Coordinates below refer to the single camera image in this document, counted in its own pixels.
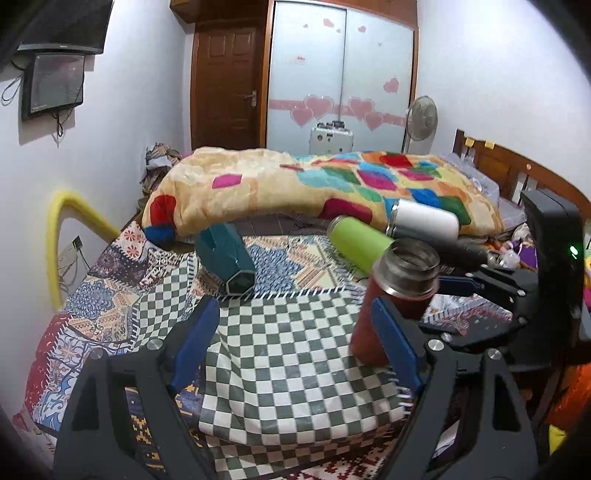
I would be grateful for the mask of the red thermos bottle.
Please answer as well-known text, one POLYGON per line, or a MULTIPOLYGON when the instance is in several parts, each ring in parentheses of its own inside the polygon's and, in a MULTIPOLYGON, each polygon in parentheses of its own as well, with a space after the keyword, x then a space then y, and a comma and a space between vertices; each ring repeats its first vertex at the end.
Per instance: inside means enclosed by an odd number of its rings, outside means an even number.
POLYGON ((398 238, 374 263, 351 337, 352 354, 361 363, 384 367, 388 358, 373 326, 372 302, 386 297, 406 319, 419 321, 439 290, 440 257, 426 242, 398 238))

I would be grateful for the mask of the dark teal faceted cup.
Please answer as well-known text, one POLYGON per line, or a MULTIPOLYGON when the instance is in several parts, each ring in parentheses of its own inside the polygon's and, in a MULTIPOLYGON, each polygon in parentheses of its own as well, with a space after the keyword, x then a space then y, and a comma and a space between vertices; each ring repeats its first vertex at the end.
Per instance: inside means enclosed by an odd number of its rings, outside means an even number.
POLYGON ((199 232, 194 249, 204 268, 221 283, 221 292, 243 296, 256 286, 256 266, 235 226, 214 224, 199 232))

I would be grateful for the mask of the black thermos bottle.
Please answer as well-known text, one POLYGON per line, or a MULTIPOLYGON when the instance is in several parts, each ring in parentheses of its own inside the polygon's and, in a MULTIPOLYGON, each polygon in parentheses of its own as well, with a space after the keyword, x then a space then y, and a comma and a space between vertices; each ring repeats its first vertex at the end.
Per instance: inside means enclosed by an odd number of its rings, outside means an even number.
POLYGON ((499 255, 489 249, 481 248, 470 242, 457 239, 442 239, 407 227, 388 226, 386 234, 394 239, 412 238, 423 241, 439 254, 441 262, 448 267, 455 267, 473 272, 481 267, 500 267, 499 255))

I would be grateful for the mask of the white bottle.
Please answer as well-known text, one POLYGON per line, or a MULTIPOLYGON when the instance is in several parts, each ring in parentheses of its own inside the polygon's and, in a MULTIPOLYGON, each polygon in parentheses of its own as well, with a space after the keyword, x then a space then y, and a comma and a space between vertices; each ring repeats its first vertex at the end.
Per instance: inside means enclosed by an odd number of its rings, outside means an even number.
POLYGON ((396 227, 443 240, 457 240, 460 233, 460 222, 454 213, 405 199, 394 201, 386 234, 392 236, 396 227))

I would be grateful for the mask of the grey pillow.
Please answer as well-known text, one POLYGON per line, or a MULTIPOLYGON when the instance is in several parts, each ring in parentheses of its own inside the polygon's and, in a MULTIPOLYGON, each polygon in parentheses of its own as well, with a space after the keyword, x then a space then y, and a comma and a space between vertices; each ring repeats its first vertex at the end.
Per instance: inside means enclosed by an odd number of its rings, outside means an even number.
POLYGON ((503 223, 504 232, 512 231, 526 222, 527 216, 525 210, 521 206, 503 198, 499 185, 479 171, 474 163, 466 156, 450 153, 445 155, 443 159, 458 168, 497 207, 503 223))

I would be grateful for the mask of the green bottle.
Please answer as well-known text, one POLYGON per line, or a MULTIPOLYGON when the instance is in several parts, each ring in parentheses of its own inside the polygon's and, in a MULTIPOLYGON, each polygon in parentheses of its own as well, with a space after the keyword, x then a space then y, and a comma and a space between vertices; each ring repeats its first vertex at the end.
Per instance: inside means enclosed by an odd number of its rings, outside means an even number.
POLYGON ((372 273, 377 259, 394 241, 385 233, 349 216, 338 216, 332 220, 327 234, 335 250, 366 274, 372 273))

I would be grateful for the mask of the wooden bed headboard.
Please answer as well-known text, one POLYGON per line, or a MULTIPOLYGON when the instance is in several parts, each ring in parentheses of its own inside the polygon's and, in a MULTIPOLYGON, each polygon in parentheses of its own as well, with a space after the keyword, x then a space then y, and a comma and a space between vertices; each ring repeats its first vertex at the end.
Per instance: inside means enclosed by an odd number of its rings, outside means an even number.
POLYGON ((500 196, 515 204, 523 191, 548 189, 573 203, 584 221, 590 219, 590 201, 574 185, 535 161, 492 141, 475 140, 456 130, 453 152, 470 155, 477 170, 493 180, 500 196))

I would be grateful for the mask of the patterned checkered bed sheet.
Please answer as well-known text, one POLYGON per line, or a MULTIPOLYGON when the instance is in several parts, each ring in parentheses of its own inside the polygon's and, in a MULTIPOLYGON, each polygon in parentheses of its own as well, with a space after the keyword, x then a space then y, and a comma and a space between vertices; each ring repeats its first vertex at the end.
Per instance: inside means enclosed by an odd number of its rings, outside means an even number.
MULTIPOLYGON (((373 479, 413 406, 390 369, 363 365, 349 337, 365 276, 322 235, 250 236, 256 291, 219 301, 204 363, 175 397, 218 479, 373 479)), ((46 456, 88 354, 165 337, 217 285, 194 253, 129 224, 43 334, 15 423, 46 456)))

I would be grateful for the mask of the white box appliance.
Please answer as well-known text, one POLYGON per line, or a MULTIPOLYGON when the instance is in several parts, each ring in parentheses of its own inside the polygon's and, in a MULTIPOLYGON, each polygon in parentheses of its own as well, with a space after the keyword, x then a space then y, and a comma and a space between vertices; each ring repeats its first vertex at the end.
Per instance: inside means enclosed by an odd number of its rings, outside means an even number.
POLYGON ((311 155, 349 153, 353 151, 353 132, 339 120, 321 122, 311 129, 308 144, 310 144, 308 152, 311 155))

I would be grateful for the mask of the wardrobe with heart stickers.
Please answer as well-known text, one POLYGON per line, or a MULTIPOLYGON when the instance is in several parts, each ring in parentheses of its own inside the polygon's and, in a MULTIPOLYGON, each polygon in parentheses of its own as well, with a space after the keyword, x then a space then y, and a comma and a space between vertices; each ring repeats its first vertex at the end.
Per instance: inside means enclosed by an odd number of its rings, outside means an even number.
POLYGON ((218 20, 262 24, 256 147, 308 154, 311 129, 339 120, 353 132, 353 151, 404 149, 417 83, 415 2, 173 1, 170 9, 194 33, 218 20))

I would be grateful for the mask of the yellow foam tube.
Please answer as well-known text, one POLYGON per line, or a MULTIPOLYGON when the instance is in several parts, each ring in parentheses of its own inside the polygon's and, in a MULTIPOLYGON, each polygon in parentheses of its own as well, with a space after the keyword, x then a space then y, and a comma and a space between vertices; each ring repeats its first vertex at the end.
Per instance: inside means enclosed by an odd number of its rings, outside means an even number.
POLYGON ((59 254, 67 249, 66 241, 85 230, 92 231, 109 244, 119 235, 120 229, 92 208, 78 193, 58 189, 51 196, 46 221, 45 265, 49 300, 54 312, 62 302, 59 254))

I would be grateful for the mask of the pile of clothes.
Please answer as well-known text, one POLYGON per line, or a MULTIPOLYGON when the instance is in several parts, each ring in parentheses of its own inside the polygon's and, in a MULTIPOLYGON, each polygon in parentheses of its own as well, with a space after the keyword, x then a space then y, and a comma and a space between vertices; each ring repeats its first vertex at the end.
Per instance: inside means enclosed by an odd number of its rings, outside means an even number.
POLYGON ((180 161, 182 155, 163 143, 155 143, 145 152, 145 168, 140 186, 144 197, 157 189, 167 173, 180 161))

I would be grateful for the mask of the brown wooden door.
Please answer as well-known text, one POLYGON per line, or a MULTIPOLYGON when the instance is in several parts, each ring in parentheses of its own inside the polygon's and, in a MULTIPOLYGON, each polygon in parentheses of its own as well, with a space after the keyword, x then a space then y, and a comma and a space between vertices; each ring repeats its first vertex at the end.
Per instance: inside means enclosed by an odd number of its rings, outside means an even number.
POLYGON ((191 147, 259 145, 263 26, 256 19, 195 27, 190 75, 191 147))

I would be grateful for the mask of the wall power socket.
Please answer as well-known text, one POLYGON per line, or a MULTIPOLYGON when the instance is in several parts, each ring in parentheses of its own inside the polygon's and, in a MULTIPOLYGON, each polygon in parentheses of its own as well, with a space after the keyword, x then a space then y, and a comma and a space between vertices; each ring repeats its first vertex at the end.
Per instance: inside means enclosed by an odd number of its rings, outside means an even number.
POLYGON ((77 265, 78 254, 80 253, 82 246, 81 238, 77 236, 58 254, 57 272, 59 275, 67 273, 72 267, 77 265))

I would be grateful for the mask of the wall mounted black television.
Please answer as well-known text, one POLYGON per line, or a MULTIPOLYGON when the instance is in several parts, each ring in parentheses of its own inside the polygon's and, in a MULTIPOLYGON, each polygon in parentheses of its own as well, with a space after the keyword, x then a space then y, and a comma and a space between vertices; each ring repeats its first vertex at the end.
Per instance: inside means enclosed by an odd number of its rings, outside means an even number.
POLYGON ((18 52, 102 54, 112 0, 50 1, 25 30, 18 52))

